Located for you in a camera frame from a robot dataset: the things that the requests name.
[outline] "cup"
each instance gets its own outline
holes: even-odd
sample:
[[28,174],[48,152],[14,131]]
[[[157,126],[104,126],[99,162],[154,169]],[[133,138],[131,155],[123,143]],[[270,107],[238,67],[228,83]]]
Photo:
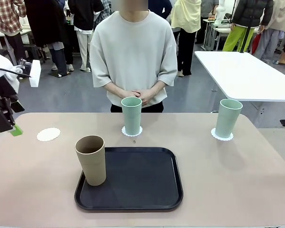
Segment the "cup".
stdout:
[[217,126],[215,129],[215,134],[218,137],[230,137],[242,108],[242,103],[233,99],[223,99],[220,101]]
[[97,135],[86,136],[75,145],[75,150],[89,185],[101,185],[106,179],[105,144]]
[[122,100],[125,132],[128,135],[139,134],[141,126],[142,100],[131,96]]

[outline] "plaid shirt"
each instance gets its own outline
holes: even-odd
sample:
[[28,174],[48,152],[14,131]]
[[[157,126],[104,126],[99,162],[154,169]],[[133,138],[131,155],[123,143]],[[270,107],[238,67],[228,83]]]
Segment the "plaid shirt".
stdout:
[[102,2],[104,5],[104,10],[100,12],[98,18],[94,22],[94,30],[100,22],[102,22],[104,19],[106,19],[112,14],[111,13],[111,0],[102,0]]
[[23,0],[0,0],[0,31],[8,33],[21,31],[19,16],[23,18],[25,15]]

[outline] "beige paper cup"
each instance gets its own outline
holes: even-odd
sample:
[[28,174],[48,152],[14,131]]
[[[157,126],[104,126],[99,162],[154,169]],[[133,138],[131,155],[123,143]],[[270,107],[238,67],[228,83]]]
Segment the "beige paper cup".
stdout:
[[101,185],[106,179],[105,144],[103,138],[97,135],[80,139],[75,150],[89,185]]

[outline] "doily coaster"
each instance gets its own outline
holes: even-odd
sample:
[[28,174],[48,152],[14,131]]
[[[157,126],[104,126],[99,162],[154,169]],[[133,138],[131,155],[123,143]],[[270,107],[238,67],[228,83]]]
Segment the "doily coaster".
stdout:
[[37,139],[41,142],[48,142],[56,139],[60,135],[58,128],[47,128],[37,134]]
[[221,137],[218,137],[216,134],[215,134],[215,129],[216,128],[213,128],[211,130],[211,134],[214,138],[218,139],[218,140],[221,140],[221,141],[230,141],[233,139],[233,133],[231,133],[230,137],[229,138],[221,138]]
[[125,132],[125,126],[122,128],[122,133],[123,133],[125,136],[128,136],[128,137],[136,137],[136,136],[140,135],[142,132],[143,132],[143,128],[142,128],[141,126],[139,127],[139,133],[136,134],[136,135],[128,135],[128,134]]

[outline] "plastic tray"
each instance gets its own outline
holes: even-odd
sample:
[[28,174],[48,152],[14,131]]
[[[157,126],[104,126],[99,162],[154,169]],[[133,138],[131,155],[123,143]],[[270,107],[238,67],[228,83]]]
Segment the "plastic tray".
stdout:
[[77,205],[89,211],[163,211],[175,209],[183,198],[175,155],[158,147],[105,149],[106,180],[90,186],[82,173]]

